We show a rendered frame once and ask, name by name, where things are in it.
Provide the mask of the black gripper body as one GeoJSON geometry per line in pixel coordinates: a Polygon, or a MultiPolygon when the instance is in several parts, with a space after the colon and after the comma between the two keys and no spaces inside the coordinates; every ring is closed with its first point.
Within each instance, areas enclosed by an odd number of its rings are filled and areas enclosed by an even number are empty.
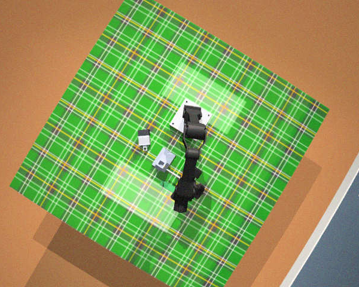
{"type": "MultiPolygon", "coordinates": [[[[202,174],[202,171],[199,170],[198,168],[195,168],[195,171],[194,171],[194,178],[193,178],[193,181],[195,178],[199,179],[200,175],[202,174]]],[[[174,191],[175,192],[175,191],[174,191]]],[[[172,193],[171,195],[171,199],[174,200],[174,192],[172,193]]]]}

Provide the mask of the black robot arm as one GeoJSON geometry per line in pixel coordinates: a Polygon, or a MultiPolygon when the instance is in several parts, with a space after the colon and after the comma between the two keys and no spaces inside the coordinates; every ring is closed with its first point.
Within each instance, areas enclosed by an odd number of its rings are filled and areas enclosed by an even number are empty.
{"type": "Polygon", "coordinates": [[[200,149],[206,142],[207,128],[205,124],[199,122],[202,118],[201,107],[184,105],[184,132],[182,141],[186,148],[185,164],[182,177],[178,180],[174,192],[174,211],[178,213],[187,212],[188,201],[199,199],[205,191],[205,186],[193,182],[194,171],[197,160],[200,157],[200,149]],[[199,149],[188,148],[185,138],[203,140],[203,144],[199,149]]]}

